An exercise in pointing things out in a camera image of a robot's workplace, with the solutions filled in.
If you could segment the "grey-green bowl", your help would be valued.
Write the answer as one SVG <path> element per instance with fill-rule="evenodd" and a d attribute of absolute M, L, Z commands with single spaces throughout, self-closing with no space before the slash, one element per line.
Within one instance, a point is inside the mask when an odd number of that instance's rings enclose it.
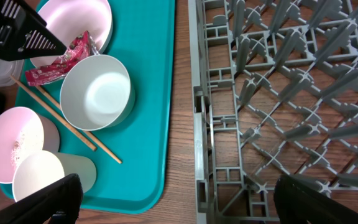
<path fill-rule="evenodd" d="M 134 104 L 135 90 L 126 67 L 109 55 L 92 55 L 78 62 L 60 90 L 64 118 L 83 131 L 118 125 Z"/>

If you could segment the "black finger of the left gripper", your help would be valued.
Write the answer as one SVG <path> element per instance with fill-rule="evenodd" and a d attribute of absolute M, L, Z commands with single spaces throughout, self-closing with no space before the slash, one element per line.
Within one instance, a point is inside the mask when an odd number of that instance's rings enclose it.
<path fill-rule="evenodd" d="M 0 0 L 0 59 L 63 55 L 67 47 L 23 0 Z"/>

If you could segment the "white cup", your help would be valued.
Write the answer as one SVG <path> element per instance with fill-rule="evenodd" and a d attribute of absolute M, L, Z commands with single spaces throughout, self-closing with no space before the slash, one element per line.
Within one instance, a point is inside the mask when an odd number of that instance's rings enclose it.
<path fill-rule="evenodd" d="M 24 159 L 14 173 L 14 200 L 18 202 L 70 174 L 79 175 L 83 192 L 89 191 L 96 182 L 96 166 L 87 157 L 61 152 L 35 152 Z"/>

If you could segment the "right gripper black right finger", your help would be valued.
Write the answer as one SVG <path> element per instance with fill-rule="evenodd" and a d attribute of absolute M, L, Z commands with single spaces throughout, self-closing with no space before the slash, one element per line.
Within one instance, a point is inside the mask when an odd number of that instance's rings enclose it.
<path fill-rule="evenodd" d="M 277 180 L 273 201 L 281 223 L 358 224 L 357 212 L 289 175 Z"/>

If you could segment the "red snack wrapper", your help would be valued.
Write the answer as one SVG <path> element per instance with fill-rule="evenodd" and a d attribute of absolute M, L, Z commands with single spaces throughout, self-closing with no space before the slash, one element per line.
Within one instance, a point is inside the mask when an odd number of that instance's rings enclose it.
<path fill-rule="evenodd" d="M 64 79 L 78 62 L 95 54 L 99 54 L 96 44 L 90 33 L 85 31 L 73 40 L 65 54 L 52 64 L 25 71 L 27 84 L 40 86 Z"/>

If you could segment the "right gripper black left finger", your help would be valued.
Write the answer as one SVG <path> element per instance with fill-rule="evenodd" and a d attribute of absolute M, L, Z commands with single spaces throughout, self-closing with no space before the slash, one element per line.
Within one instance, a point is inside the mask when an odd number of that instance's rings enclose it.
<path fill-rule="evenodd" d="M 70 174 L 0 211 L 0 223 L 75 223 L 83 200 L 78 174 Z"/>

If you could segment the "pink bowl with rice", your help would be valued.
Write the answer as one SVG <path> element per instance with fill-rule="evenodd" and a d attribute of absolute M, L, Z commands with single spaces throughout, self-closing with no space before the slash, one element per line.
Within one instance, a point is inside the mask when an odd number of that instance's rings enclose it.
<path fill-rule="evenodd" d="M 34 152 L 58 152 L 60 135 L 48 118 L 27 107 L 0 115 L 0 183 L 12 183 L 19 164 Z"/>

